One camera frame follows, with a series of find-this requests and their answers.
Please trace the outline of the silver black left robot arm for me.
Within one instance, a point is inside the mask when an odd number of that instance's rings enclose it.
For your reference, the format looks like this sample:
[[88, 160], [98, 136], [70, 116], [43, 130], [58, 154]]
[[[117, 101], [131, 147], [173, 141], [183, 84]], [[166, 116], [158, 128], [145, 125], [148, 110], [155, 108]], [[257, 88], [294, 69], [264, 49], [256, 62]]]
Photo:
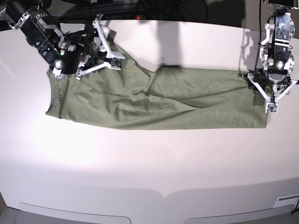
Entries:
[[265, 112], [278, 112], [281, 99], [289, 94], [299, 81], [291, 77], [295, 61], [290, 41], [295, 34], [292, 11], [299, 8], [297, 0], [267, 0], [273, 5], [273, 14], [264, 25], [265, 38], [259, 39], [257, 61], [261, 68], [243, 73], [265, 100]]

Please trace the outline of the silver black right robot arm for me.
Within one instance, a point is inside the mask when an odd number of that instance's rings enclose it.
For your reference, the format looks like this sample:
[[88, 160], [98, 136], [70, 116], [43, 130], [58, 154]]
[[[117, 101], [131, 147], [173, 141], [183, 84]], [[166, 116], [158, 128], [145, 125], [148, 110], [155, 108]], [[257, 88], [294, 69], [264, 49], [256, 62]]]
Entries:
[[43, 0], [2, 0], [0, 15], [7, 15], [13, 30], [21, 30], [28, 44], [34, 47], [49, 65], [55, 78], [82, 76], [108, 68], [121, 70], [125, 56], [113, 51], [108, 41], [110, 28], [101, 24], [102, 14], [97, 14], [85, 28], [64, 32], [60, 22], [53, 17]]

